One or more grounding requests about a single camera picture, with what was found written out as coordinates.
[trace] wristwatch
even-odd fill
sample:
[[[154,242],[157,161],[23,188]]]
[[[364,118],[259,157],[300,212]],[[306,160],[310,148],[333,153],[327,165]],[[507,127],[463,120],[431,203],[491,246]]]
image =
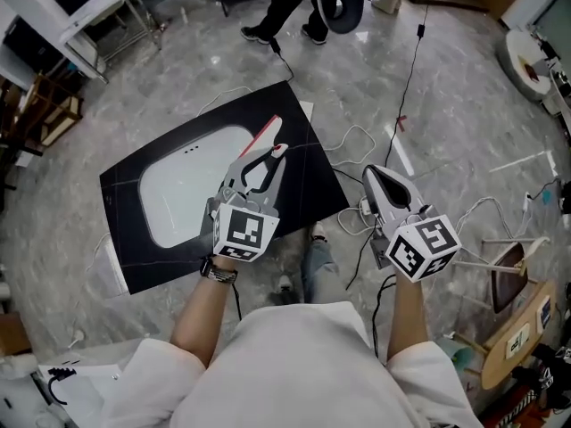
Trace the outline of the wristwatch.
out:
[[[238,272],[228,271],[214,265],[212,262],[212,257],[206,257],[203,261],[203,265],[200,268],[200,274],[203,277],[208,277],[213,281],[218,281],[223,284],[233,284],[238,277]]]

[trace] black shoe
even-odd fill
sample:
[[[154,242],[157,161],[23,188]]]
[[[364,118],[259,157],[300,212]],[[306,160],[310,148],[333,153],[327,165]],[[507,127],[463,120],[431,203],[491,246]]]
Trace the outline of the black shoe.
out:
[[[258,43],[262,43],[263,45],[269,45],[268,39],[260,38],[258,35],[257,27],[242,27],[240,29],[240,35],[247,39],[248,41],[257,41]]]
[[[313,41],[313,43],[316,45],[324,45],[327,42],[324,38],[323,39],[317,39],[317,38],[313,37],[312,35],[310,35],[310,24],[303,24],[302,25],[302,33],[307,38],[309,38],[311,41]]]

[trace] white box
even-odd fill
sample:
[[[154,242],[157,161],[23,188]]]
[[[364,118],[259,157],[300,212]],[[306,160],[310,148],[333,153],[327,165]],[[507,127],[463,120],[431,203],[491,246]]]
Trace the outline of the white box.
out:
[[[268,248],[279,218],[221,203],[214,218],[215,255],[254,261]]]
[[[397,228],[386,256],[416,282],[446,268],[460,247],[450,220],[439,216]]]

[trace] marble floor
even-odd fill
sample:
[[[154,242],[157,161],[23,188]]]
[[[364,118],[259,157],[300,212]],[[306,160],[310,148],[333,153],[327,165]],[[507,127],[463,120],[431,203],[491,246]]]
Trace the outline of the marble floor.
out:
[[[107,254],[99,251],[94,261],[94,248],[108,231],[98,176],[193,118],[221,91],[239,86],[257,89],[288,78],[284,64],[267,46],[248,43],[238,33],[241,26],[262,18],[268,2],[236,4],[228,18],[213,0],[167,0],[158,5],[157,15],[170,21],[161,35],[160,52],[143,40],[114,59],[107,71],[108,86],[97,81],[87,85],[84,119],[43,158],[13,173],[18,191],[6,194],[0,257],[15,306],[40,359],[63,352],[74,328],[85,331],[86,346],[169,336],[198,276],[134,296],[110,290],[102,282],[112,272]],[[377,141],[367,162],[383,164],[424,8],[405,2],[397,16],[389,16],[366,4],[356,31],[330,35],[321,47],[300,35],[309,14],[306,0],[277,37],[295,73],[291,87],[300,100],[315,103],[312,126],[325,147],[337,145],[351,125],[359,124]],[[479,198],[494,196],[515,233],[522,223],[525,192],[538,192],[553,179],[554,169],[568,180],[571,165],[558,122],[529,103],[501,71],[493,46],[502,34],[501,27],[481,13],[430,8],[404,104],[405,131],[398,134],[400,150],[393,149],[389,167],[408,172],[425,200],[454,224]],[[242,93],[224,95],[215,105]],[[363,134],[352,132],[343,148],[328,156],[332,162],[358,160],[370,144]],[[362,165],[339,168],[358,177]],[[340,182],[350,203],[357,204],[361,188],[341,175]],[[546,235],[551,242],[535,254],[530,273],[540,280],[552,278],[562,287],[571,269],[571,235],[555,195],[548,202],[539,198],[532,210],[525,235]],[[343,219],[358,229],[360,220],[352,214]],[[329,218],[325,228],[347,282],[366,236],[346,234],[336,217]],[[472,251],[491,257],[494,250],[479,244],[485,236],[505,236],[491,202],[469,217],[461,240]],[[236,285],[244,313],[268,304],[268,294],[281,274],[298,278],[304,240],[302,232],[287,236],[272,244],[256,264],[242,267]],[[369,331],[380,283],[367,248],[350,295]],[[424,284],[434,338],[456,329],[482,339],[501,321],[459,296],[486,299],[482,271],[448,269]],[[386,292],[377,317],[381,354],[388,342],[392,308],[393,293]],[[235,301],[229,299],[220,347],[237,320]],[[557,319],[551,323],[548,342],[557,338],[557,323]],[[462,379],[473,389],[468,396],[480,404],[485,395],[473,378],[462,375]]]

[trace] person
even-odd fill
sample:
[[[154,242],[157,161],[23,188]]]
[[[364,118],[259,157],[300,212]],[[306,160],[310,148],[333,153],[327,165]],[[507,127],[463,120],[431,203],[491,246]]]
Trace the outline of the person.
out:
[[[233,260],[212,262],[236,274]],[[233,280],[202,277],[170,343],[141,342],[102,426],[482,426],[451,360],[428,340],[420,284],[403,275],[386,367],[375,357],[320,223],[302,262],[306,304],[254,310],[212,360]]]
[[[268,14],[260,25],[255,27],[242,27],[240,33],[249,41],[258,41],[263,45],[267,45],[302,1],[303,0],[271,0]],[[324,45],[326,43],[328,28],[319,14],[318,0],[311,0],[311,4],[313,5],[313,12],[311,13],[309,22],[302,25],[302,33],[316,45]]]

